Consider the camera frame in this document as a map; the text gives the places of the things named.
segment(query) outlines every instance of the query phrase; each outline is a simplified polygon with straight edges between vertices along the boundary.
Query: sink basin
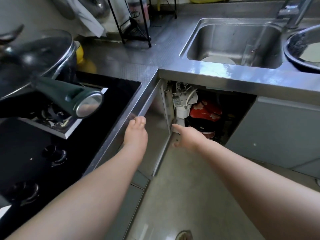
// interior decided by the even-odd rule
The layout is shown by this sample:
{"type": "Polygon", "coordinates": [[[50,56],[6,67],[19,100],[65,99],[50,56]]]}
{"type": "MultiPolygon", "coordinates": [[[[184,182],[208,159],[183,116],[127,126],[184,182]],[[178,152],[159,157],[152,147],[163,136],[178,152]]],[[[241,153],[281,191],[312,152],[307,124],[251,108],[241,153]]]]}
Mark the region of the sink basin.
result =
{"type": "Polygon", "coordinates": [[[283,62],[281,28],[263,19],[201,19],[180,56],[223,56],[237,65],[278,68],[283,62]]]}

